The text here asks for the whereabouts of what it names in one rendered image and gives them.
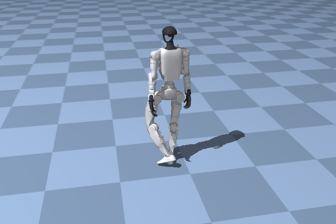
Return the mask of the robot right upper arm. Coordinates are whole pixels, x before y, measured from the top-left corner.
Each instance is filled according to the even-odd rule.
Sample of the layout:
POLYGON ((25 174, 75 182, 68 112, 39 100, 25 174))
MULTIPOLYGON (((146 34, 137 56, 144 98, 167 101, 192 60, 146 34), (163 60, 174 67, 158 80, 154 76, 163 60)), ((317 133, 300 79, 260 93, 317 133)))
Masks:
POLYGON ((189 74, 189 64, 190 64, 190 51, 186 48, 181 48, 182 51, 183 51, 183 61, 182 61, 182 65, 183 65, 183 68, 182 68, 182 75, 186 75, 186 74, 189 74))

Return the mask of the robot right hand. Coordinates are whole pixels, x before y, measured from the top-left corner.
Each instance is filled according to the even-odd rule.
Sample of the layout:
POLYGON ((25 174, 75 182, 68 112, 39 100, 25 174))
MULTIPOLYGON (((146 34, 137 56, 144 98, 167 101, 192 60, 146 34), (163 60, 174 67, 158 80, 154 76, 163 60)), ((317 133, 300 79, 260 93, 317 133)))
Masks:
POLYGON ((187 90, 187 93, 185 93, 186 94, 186 99, 185 99, 185 101, 184 101, 184 103, 186 102, 186 105, 185 106, 183 106, 183 107, 185 107, 185 109, 187 109, 187 108, 189 108, 190 106, 191 106, 191 90, 190 89, 188 89, 187 90))

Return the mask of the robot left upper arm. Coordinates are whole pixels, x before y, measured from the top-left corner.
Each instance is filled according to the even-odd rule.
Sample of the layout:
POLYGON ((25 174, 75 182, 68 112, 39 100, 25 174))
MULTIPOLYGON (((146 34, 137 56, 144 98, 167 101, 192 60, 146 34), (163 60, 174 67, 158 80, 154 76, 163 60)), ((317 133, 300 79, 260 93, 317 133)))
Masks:
POLYGON ((158 59, 160 58, 161 50, 156 50, 150 53, 150 69, 152 74, 152 80, 158 78, 157 69, 158 69, 158 59))

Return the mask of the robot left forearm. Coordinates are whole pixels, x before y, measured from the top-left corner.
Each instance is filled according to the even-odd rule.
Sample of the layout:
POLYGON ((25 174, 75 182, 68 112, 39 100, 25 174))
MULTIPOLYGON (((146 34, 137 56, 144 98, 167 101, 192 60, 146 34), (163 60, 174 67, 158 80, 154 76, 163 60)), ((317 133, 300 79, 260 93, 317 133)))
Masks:
POLYGON ((149 73, 148 74, 148 79, 149 79, 149 95, 148 95, 148 98, 150 95, 153 95, 153 99, 155 99, 155 85, 156 85, 156 82, 152 80, 152 74, 149 73))

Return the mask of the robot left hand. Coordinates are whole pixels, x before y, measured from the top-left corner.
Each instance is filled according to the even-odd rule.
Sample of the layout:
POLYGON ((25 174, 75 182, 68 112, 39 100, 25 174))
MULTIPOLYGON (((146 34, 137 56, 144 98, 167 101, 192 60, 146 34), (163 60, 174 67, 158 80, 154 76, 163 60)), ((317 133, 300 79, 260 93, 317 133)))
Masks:
POLYGON ((149 96, 149 100, 148 101, 150 102, 149 105, 150 105, 150 110, 151 110, 152 115, 157 116, 157 114, 154 114, 155 110, 153 108, 153 102, 154 102, 153 95, 149 96))

